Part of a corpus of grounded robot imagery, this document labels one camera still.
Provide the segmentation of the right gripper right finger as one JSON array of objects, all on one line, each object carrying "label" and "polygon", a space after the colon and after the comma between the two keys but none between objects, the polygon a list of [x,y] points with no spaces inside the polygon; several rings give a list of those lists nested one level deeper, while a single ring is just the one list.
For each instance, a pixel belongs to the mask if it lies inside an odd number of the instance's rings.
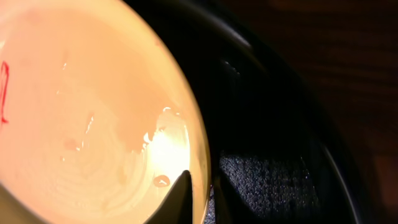
[{"label": "right gripper right finger", "polygon": [[245,221],[242,203],[232,185],[223,175],[213,182],[215,215],[218,224],[238,224]]}]

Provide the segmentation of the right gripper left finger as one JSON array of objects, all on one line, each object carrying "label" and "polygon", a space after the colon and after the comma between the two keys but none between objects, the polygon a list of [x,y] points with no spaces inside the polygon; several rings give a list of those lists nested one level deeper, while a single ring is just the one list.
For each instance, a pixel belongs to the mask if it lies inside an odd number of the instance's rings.
[{"label": "right gripper left finger", "polygon": [[185,170],[146,224],[192,224],[192,221],[192,178],[190,172]]}]

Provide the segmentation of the yellow plate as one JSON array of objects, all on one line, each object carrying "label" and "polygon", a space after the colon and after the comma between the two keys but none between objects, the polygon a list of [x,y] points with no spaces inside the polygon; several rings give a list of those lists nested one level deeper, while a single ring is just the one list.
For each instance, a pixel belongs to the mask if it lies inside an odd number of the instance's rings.
[{"label": "yellow plate", "polygon": [[210,196],[195,97],[122,1],[1,2],[1,222],[146,223],[190,172]]}]

